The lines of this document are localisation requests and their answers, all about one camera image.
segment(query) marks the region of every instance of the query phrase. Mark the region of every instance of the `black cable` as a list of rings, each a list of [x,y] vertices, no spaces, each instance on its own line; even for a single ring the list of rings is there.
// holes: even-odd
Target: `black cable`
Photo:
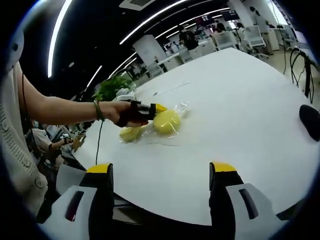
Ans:
[[[274,16],[276,18],[276,22],[278,23],[278,26],[280,26],[279,19],[277,17],[276,10],[275,10],[275,3],[272,0],[271,0],[271,5],[272,5]],[[285,38],[284,38],[280,28],[279,28],[279,32],[281,34],[281,38],[282,38],[282,41],[283,41],[283,49],[284,49],[284,70],[283,70],[283,74],[285,74],[286,70],[287,70],[286,44],[285,44]]]
[[[101,127],[100,127],[100,131],[99,131],[99,138],[98,138],[98,148],[96,150],[96,156],[95,156],[95,165],[98,165],[98,152],[99,152],[99,145],[100,145],[100,137],[101,137],[101,130],[102,130],[102,126],[103,126],[104,122],[101,122]]]
[[[293,83],[293,84],[294,84],[295,82],[294,82],[294,78],[292,77],[292,56],[293,56],[293,54],[294,54],[295,51],[296,51],[296,50],[293,49],[292,52],[291,52],[291,54],[290,54],[291,78],[292,78],[292,83]]]
[[[300,74],[299,74],[298,83],[300,82],[301,75],[305,72],[305,70],[306,70],[306,60],[304,60],[303,70],[302,70],[302,71],[300,72]]]
[[[290,62],[292,81],[293,81],[293,77],[294,77],[295,82],[296,82],[296,85],[297,85],[298,87],[299,87],[299,83],[298,83],[298,80],[297,80],[297,78],[296,78],[296,74],[295,74],[295,72],[294,72],[294,65],[295,65],[295,63],[296,63],[297,58],[298,58],[299,56],[301,56],[301,55],[302,55],[302,54],[299,53],[297,56],[295,56],[293,62],[292,62],[292,63]]]
[[[32,137],[34,146],[37,147],[36,141],[35,141],[35,136],[34,136],[34,133],[32,132],[31,118],[29,117],[29,112],[28,112],[27,103],[26,103],[26,96],[25,96],[25,75],[24,75],[24,73],[22,73],[22,94],[23,94],[23,103],[24,103],[25,113],[26,113],[26,118],[27,118],[26,121],[29,120],[30,134],[31,134],[31,137]]]
[[[314,85],[314,78],[312,76],[312,73],[310,73],[311,76],[311,82],[312,82],[312,97],[311,97],[311,93],[310,93],[310,101],[311,103],[314,102],[314,96],[315,96],[315,85]]]

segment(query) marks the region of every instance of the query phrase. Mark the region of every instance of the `desk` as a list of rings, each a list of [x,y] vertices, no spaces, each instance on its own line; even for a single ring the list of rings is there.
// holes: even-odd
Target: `desk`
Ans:
[[[271,44],[272,50],[273,51],[280,50],[275,28],[269,28],[268,31],[269,31],[269,38],[270,38],[270,44]]]
[[[201,46],[201,45],[204,45],[206,43],[208,43],[208,40],[203,40],[203,41],[199,42],[198,44],[199,44],[199,46]],[[178,57],[180,57],[180,53],[176,52],[176,53],[168,56],[166,59],[159,61],[158,65],[164,64],[166,61],[168,61],[170,59],[173,59],[173,58],[178,58]]]
[[[97,163],[113,163],[114,192],[127,201],[169,219],[211,225],[211,161],[233,165],[276,214],[307,193],[320,150],[299,119],[300,106],[310,102],[265,62],[228,48],[158,76],[136,95],[168,108],[189,102],[190,112],[178,136],[153,143],[120,143],[121,129],[104,123]],[[92,125],[74,155],[85,168],[95,165],[100,125]]]

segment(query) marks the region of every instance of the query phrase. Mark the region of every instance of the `button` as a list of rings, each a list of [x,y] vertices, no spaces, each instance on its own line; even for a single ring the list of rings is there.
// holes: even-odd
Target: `button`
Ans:
[[[38,188],[40,188],[40,189],[42,189],[42,188],[44,187],[44,184],[43,184],[43,182],[41,181],[40,177],[37,177],[37,178],[34,180],[34,183],[35,183],[35,185],[36,185]]]
[[[2,129],[5,132],[8,131],[8,129],[9,129],[6,119],[2,121]]]
[[[22,163],[25,167],[30,167],[30,160],[29,159],[26,159],[25,157],[23,158],[22,160]]]

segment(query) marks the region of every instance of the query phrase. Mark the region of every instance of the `wrist strap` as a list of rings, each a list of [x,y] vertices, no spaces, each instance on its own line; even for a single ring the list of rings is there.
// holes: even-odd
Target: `wrist strap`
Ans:
[[[102,114],[102,111],[100,109],[100,106],[99,106],[99,103],[97,100],[94,100],[94,107],[95,107],[95,111],[96,111],[96,116],[97,116],[97,119],[98,120],[101,120],[102,122],[105,121],[105,117],[104,115]]]

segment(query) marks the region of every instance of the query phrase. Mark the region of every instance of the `clear plastic wrap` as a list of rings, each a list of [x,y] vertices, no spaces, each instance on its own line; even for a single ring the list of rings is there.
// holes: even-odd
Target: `clear plastic wrap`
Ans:
[[[171,146],[166,140],[179,135],[179,129],[182,127],[188,113],[188,105],[187,102],[182,102],[173,109],[161,112],[146,126],[123,129],[120,132],[120,142],[132,143],[139,141],[145,144],[162,143]]]

